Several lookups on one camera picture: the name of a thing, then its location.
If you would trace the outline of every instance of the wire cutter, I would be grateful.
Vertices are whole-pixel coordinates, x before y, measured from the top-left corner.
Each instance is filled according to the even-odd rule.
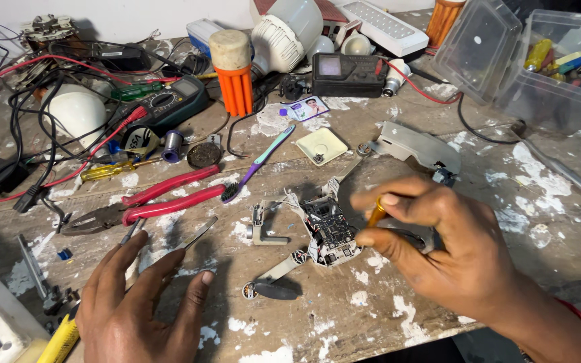
[[[122,202],[120,203],[92,210],[77,219],[73,219],[69,224],[62,228],[62,235],[92,235],[94,233],[106,231],[107,229],[118,226],[119,224],[130,226],[138,218],[162,216],[164,214],[187,209],[200,202],[205,202],[208,199],[221,195],[223,191],[225,191],[225,186],[219,184],[169,202],[143,205],[173,189],[189,183],[198,182],[201,179],[218,174],[218,172],[219,166],[211,165],[197,171],[188,172],[187,174],[182,174],[161,181],[155,186],[149,187],[138,194],[129,197],[122,197]]]

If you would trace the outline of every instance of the disassembled drone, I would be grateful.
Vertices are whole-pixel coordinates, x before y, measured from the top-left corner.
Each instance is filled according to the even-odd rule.
[[[272,283],[306,262],[307,254],[319,266],[333,268],[362,252],[362,247],[356,244],[353,227],[344,218],[338,204],[338,191],[342,181],[351,174],[360,161],[371,154],[372,149],[379,154],[391,154],[403,161],[409,156],[414,156],[419,164],[434,171],[432,177],[434,181],[449,187],[454,184],[452,176],[460,171],[460,155],[449,145],[431,135],[420,134],[390,121],[384,122],[381,136],[375,142],[358,145],[353,161],[322,186],[320,195],[300,203],[294,193],[285,191],[285,196],[266,198],[253,206],[253,223],[248,226],[247,237],[252,239],[254,244],[286,245],[290,241],[287,237],[268,237],[262,231],[264,211],[279,205],[288,205],[290,210],[300,216],[311,241],[307,252],[301,250],[293,252],[290,257],[267,273],[246,283],[243,286],[243,296],[246,299],[252,300],[261,294],[269,298],[294,300],[297,298],[294,291],[274,286]],[[265,207],[266,203],[270,202],[271,206]],[[423,231],[425,229],[429,236],[423,238],[410,230],[394,228],[423,253],[432,251],[435,245],[440,245],[438,233],[422,227]]]

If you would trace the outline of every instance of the solder wire spool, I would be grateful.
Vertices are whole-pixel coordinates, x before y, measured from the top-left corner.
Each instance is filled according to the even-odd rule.
[[[397,69],[403,72],[407,77],[411,74],[411,69],[405,64],[402,59],[394,59],[390,61]],[[389,72],[387,73],[387,78],[385,78],[385,86],[382,89],[382,95],[385,97],[391,97],[398,92],[400,86],[405,83],[405,78],[400,75],[395,69],[389,67]]]
[[[161,158],[168,163],[177,163],[181,161],[181,144],[183,143],[183,134],[177,130],[169,130],[165,134],[165,150],[161,153]]]
[[[250,41],[239,30],[220,30],[210,36],[210,53],[225,110],[244,117],[253,112],[253,80],[250,78]]]

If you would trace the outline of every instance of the digital multimeter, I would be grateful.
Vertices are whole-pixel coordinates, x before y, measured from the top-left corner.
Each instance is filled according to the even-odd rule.
[[[336,97],[380,97],[389,67],[373,55],[316,53],[312,94]]]
[[[132,125],[144,125],[156,136],[163,137],[167,131],[204,110],[208,100],[207,90],[200,80],[192,76],[183,76],[149,97],[120,107],[117,114],[127,114],[136,106],[143,106],[147,110],[147,116],[133,122]]]

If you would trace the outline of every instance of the paint-stained table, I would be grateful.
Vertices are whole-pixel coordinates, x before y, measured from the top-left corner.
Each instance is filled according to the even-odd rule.
[[[168,49],[166,42],[156,46]],[[430,58],[417,61],[433,72]],[[453,92],[413,77],[419,87],[439,98]],[[0,93],[0,157],[15,153],[8,134],[8,95]],[[211,216],[218,222],[192,248],[177,278],[166,290],[157,309],[158,318],[171,321],[180,297],[191,277],[202,269],[217,276],[203,314],[203,328],[197,360],[200,362],[353,362],[384,352],[399,350],[430,340],[469,331],[479,326],[469,318],[441,308],[415,295],[397,269],[372,249],[333,269],[311,261],[295,269],[278,284],[295,288],[302,296],[295,301],[266,298],[245,300],[241,287],[285,259],[292,251],[306,248],[308,238],[302,222],[288,209],[277,209],[265,222],[270,235],[288,236],[286,246],[255,246],[246,239],[252,205],[264,196],[283,193],[284,188],[300,199],[310,199],[327,179],[337,174],[353,158],[352,152],[317,167],[295,145],[296,141],[320,127],[330,128],[349,149],[359,142],[375,139],[378,121],[395,118],[403,125],[428,132],[452,145],[462,156],[462,171],[454,189],[488,203],[495,211],[517,268],[533,277],[549,292],[569,301],[581,301],[581,192],[568,181],[550,172],[523,145],[496,145],[467,132],[457,116],[456,104],[438,105],[426,100],[408,85],[392,98],[356,99],[327,97],[331,111],[306,123],[277,116],[281,99],[269,98],[265,110],[234,128],[232,146],[258,155],[287,125],[295,132],[273,153],[269,161],[249,181],[235,201],[223,205],[211,200],[175,214],[148,219],[148,246],[131,269],[142,271],[153,261],[193,233]],[[508,126],[514,120],[466,99],[463,112],[469,124],[480,132],[500,139],[512,139]],[[179,129],[194,141],[221,125],[225,113],[213,103],[207,110],[185,121]],[[25,150],[38,151],[48,139],[41,134],[37,119],[22,118]],[[221,131],[225,149],[227,129]],[[535,135],[532,140],[581,175],[581,131],[565,137]],[[252,159],[236,159],[225,153],[221,174],[176,189],[158,198],[172,200],[219,182],[238,181]],[[69,161],[55,168],[53,178],[77,167]],[[85,183],[55,186],[52,197],[60,208],[78,217],[89,210],[117,202],[158,181],[191,171],[186,162],[148,165],[130,174]],[[24,187],[33,182],[37,170]],[[391,156],[374,155],[364,160],[340,189],[340,202],[352,225],[363,227],[362,216],[351,210],[348,197],[359,190],[414,173],[426,174],[414,163]],[[19,233],[32,241],[32,250],[51,285],[61,289],[81,289],[101,257],[126,232],[114,227],[92,236],[66,237],[54,233],[56,215],[36,206],[26,214],[13,211],[12,203],[0,203],[0,279],[9,290],[45,323],[55,318],[42,314],[42,301],[28,276],[21,252],[13,237]],[[61,261],[56,252],[69,248],[74,256]],[[81,361],[81,346],[69,359]]]

